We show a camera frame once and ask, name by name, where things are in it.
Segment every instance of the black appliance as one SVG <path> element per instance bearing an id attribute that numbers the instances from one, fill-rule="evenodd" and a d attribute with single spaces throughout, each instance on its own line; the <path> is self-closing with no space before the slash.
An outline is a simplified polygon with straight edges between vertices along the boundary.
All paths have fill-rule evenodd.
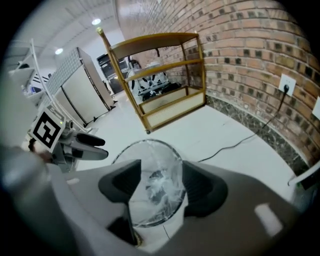
<path id="1" fill-rule="evenodd" d="M 116 72 L 111 64 L 110 58 L 108 54 L 101 55 L 100 57 L 96 58 L 99 66 L 101 67 L 101 70 L 105 76 L 105 78 L 108 80 L 110 87 L 114 94 L 117 94 L 124 89 L 122 88 L 118 76 L 116 75 Z M 125 58 L 122 58 L 119 60 L 119 67 L 121 69 L 121 72 L 123 74 L 124 78 L 127 78 L 127 74 L 129 72 L 127 62 Z"/>

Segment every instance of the electrical outlet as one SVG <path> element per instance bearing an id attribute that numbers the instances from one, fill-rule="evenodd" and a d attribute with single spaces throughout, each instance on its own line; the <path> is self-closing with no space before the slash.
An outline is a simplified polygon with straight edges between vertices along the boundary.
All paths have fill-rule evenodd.
<path id="1" fill-rule="evenodd" d="M 312 110 L 312 114 L 320 120 L 320 97 L 316 99 L 316 103 Z"/>
<path id="2" fill-rule="evenodd" d="M 292 96 L 296 86 L 296 80 L 294 80 L 290 76 L 287 76 L 286 74 L 282 74 L 280 84 L 279 84 L 279 90 L 282 92 L 285 92 L 285 85 L 289 86 L 289 90 L 286 94 L 289 96 Z"/>

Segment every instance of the white shelving rack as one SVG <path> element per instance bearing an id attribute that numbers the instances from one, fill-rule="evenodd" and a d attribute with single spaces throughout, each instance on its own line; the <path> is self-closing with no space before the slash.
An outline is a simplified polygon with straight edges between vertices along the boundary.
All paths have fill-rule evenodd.
<path id="1" fill-rule="evenodd" d="M 65 110 L 63 106 L 54 98 L 53 95 L 49 92 L 41 74 L 40 74 L 40 68 L 38 64 L 37 54 L 35 50 L 34 40 L 31 39 L 29 44 L 26 44 L 26 42 L 19 41 L 19 44 L 14 46 L 14 52 L 16 55 L 11 56 L 8 59 L 11 59 L 12 62 L 20 64 L 15 67 L 13 70 L 8 71 L 9 75 L 11 76 L 13 82 L 17 85 L 22 85 L 25 88 L 30 84 L 31 80 L 35 76 L 35 73 L 38 74 L 40 83 L 43 87 L 43 91 L 37 92 L 33 95 L 30 95 L 28 98 L 36 104 L 41 100 L 42 97 L 48 96 L 50 100 L 50 104 L 54 106 L 54 108 L 60 112 L 63 116 L 68 118 L 69 120 L 72 120 L 74 125 L 77 126 L 82 132 L 88 133 L 91 131 L 91 128 L 84 128 L 80 123 L 78 123 L 69 113 Z M 32 59 L 33 67 L 27 67 L 27 68 L 20 68 L 23 64 L 26 64 L 27 61 Z M 7 66 L 14 65 L 14 63 L 7 63 Z M 46 107 L 45 105 L 41 104 L 38 107 L 38 110 L 41 111 L 42 108 Z"/>

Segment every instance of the wooden shelf frame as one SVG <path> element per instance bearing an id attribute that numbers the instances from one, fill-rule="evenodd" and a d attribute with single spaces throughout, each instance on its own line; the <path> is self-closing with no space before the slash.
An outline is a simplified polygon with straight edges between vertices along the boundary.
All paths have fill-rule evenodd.
<path id="1" fill-rule="evenodd" d="M 196 33 L 159 33 L 159 34 L 151 34 L 151 35 L 144 35 L 140 37 L 136 37 L 133 39 L 126 40 L 124 42 L 118 43 L 116 45 L 111 46 L 105 33 L 103 32 L 102 28 L 98 27 L 97 30 L 98 34 L 101 36 L 104 45 L 106 47 L 108 56 L 110 58 L 111 64 L 114 68 L 116 75 L 123 87 L 123 90 L 127 94 L 128 99 L 130 100 L 133 108 L 135 109 L 136 114 L 140 118 L 144 128 L 148 132 L 152 132 L 153 129 L 163 126 L 166 123 L 175 120 L 176 118 L 185 115 L 206 103 L 206 71 L 205 71 L 205 63 L 204 57 L 202 52 L 202 46 L 199 39 L 199 35 Z M 187 60 L 186 51 L 183 46 L 184 43 L 196 39 L 199 58 L 198 59 L 191 59 Z M 165 64 L 162 66 L 157 66 L 154 68 L 150 68 L 147 70 L 143 70 L 138 74 L 135 74 L 127 79 L 124 78 L 121 69 L 119 67 L 118 61 L 121 58 L 128 57 L 137 53 L 145 52 L 152 49 L 158 49 L 163 47 L 172 47 L 172 46 L 181 46 L 182 53 L 183 53 L 183 61 L 174 62 L 170 64 Z M 201 87 L 194 87 L 190 85 L 190 73 L 188 69 L 188 65 L 190 64 L 201 64 Z M 156 96 L 147 102 L 143 102 L 142 104 L 138 105 L 129 89 L 129 81 L 137 80 L 143 77 L 147 77 L 153 74 L 157 74 L 160 72 L 164 72 L 166 70 L 170 70 L 176 67 L 185 66 L 186 67 L 186 74 L 187 74 L 187 85 L 185 87 L 185 96 L 180 96 L 179 98 L 171 98 L 174 95 L 174 92 L 179 90 L 173 90 L 163 95 Z M 162 105 L 157 105 L 158 98 L 166 98 L 167 102 Z M 156 108 L 145 113 L 142 109 L 142 106 L 146 103 L 150 103 L 154 101 Z"/>
<path id="2" fill-rule="evenodd" d="M 152 49 L 180 46 L 198 36 L 196 33 L 148 34 L 117 43 L 110 46 L 110 49 L 117 59 L 121 59 Z"/>
<path id="3" fill-rule="evenodd" d="M 160 72 L 171 70 L 171 69 L 174 69 L 176 67 L 187 66 L 187 65 L 190 65 L 190 64 L 197 64 L 197 63 L 201 63 L 201 62 L 202 62 L 202 60 L 198 58 L 198 59 L 191 59 L 191 60 L 185 60 L 185 61 L 179 61 L 179 62 L 175 62 L 175 63 L 165 64 L 165 65 L 162 65 L 162 66 L 153 67 L 153 68 L 144 70 L 142 72 L 139 72 L 138 74 L 135 74 L 133 76 L 130 76 L 130 77 L 126 78 L 125 81 L 129 82 L 129 81 L 132 81 L 132 80 L 137 80 L 137 79 L 140 79 L 140 78 L 151 76 L 153 74 L 157 74 L 157 73 L 160 73 Z"/>

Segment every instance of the plastic bag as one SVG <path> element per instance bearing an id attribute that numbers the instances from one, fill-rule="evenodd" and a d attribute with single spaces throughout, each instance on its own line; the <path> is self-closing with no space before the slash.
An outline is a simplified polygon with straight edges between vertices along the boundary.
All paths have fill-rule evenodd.
<path id="1" fill-rule="evenodd" d="M 141 159 L 141 181 L 129 201 L 132 224 L 159 225 L 171 218 L 185 197 L 182 159 L 170 145 L 155 139 L 137 141 L 113 161 Z"/>

